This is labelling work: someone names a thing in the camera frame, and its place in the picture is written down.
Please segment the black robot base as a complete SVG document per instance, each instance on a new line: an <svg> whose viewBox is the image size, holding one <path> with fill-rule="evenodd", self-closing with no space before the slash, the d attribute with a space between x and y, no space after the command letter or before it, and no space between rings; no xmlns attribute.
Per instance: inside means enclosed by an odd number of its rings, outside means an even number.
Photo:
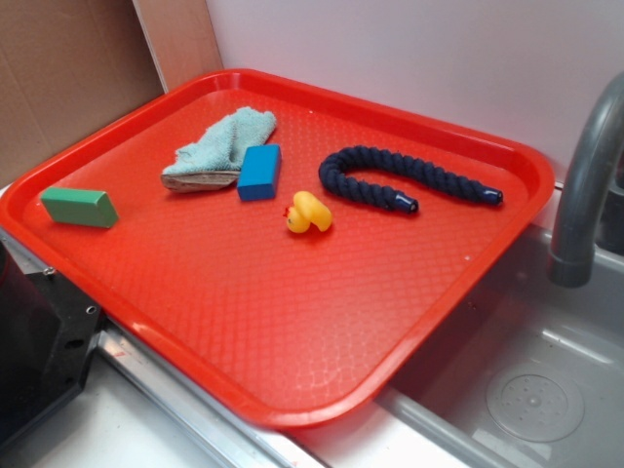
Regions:
<svg viewBox="0 0 624 468"><path fill-rule="evenodd" d="M86 385L101 307L56 271L25 273L1 248L1 450Z"/></svg>

